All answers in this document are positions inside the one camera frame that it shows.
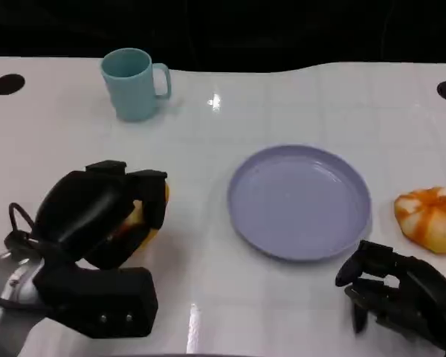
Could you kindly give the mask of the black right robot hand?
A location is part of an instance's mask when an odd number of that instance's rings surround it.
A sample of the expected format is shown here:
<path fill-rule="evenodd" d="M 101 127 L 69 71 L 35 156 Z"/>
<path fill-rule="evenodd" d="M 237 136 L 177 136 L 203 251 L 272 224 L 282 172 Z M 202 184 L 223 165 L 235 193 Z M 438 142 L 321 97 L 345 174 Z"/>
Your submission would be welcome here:
<path fill-rule="evenodd" d="M 356 334 L 369 315 L 403 335 L 415 335 L 446 355 L 446 277 L 431 264 L 362 240 L 335 278 L 352 302 Z"/>

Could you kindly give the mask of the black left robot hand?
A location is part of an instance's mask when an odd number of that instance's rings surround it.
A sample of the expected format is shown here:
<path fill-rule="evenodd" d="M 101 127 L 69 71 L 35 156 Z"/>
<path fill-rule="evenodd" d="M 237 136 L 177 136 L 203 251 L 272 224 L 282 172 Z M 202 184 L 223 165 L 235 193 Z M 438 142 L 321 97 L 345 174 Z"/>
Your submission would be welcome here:
<path fill-rule="evenodd" d="M 118 268 L 156 236 L 168 199 L 167 173 L 128 173 L 124 161 L 100 161 L 54 185 L 38 209 L 33 235 L 74 262 Z"/>

